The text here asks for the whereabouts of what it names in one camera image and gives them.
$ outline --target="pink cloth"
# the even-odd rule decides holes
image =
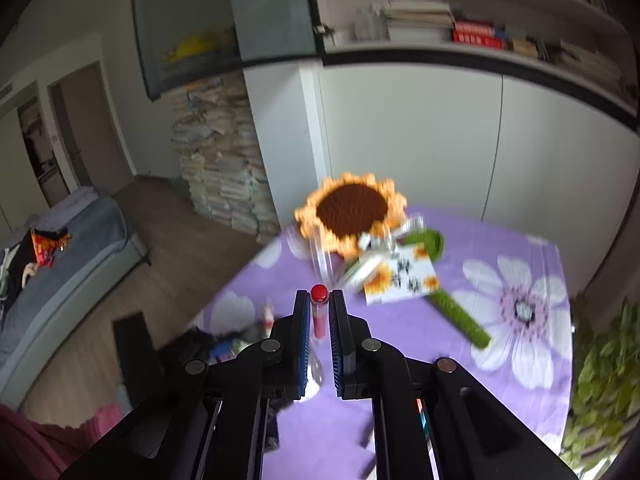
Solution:
[[[121,418],[119,407],[109,404],[79,428],[62,428],[31,422],[0,404],[0,470],[16,457],[36,480],[55,480]]]

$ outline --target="red liquid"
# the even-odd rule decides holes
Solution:
[[[328,314],[328,305],[313,304],[311,306],[311,315],[314,319],[314,336],[316,339],[322,339],[326,335],[326,318]]]

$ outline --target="metal screw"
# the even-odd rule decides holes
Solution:
[[[362,347],[368,352],[377,352],[380,350],[382,343],[377,339],[373,339],[372,337],[365,339],[362,342]]]
[[[448,357],[445,357],[444,359],[438,360],[438,368],[443,372],[450,374],[456,371],[456,368],[458,368],[458,365],[453,359],[449,359]]]
[[[189,375],[198,375],[203,373],[206,367],[207,365],[204,364],[202,361],[193,360],[193,361],[189,361],[184,367],[184,369]]]
[[[280,342],[277,339],[265,339],[262,343],[260,343],[260,348],[262,348],[265,352],[275,352],[278,348],[280,348]]]

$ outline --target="crocheted sunflower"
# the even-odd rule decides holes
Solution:
[[[305,206],[295,211],[300,233],[309,238],[314,227],[321,226],[324,250],[345,258],[357,256],[360,234],[381,237],[386,228],[396,229],[404,220],[406,198],[395,188],[391,179],[376,182],[372,173],[326,178],[307,197]]]

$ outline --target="red book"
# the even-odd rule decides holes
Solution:
[[[495,38],[489,38],[488,36],[480,36],[479,34],[460,32],[458,30],[453,31],[453,41],[457,43],[488,46],[490,48],[497,48],[499,50],[502,50],[504,48],[504,42],[502,40],[496,40]]]
[[[492,38],[495,34],[495,29],[489,25],[483,25],[482,23],[474,22],[456,22],[454,28],[458,32],[466,32],[467,34],[475,34],[477,36],[487,36]]]

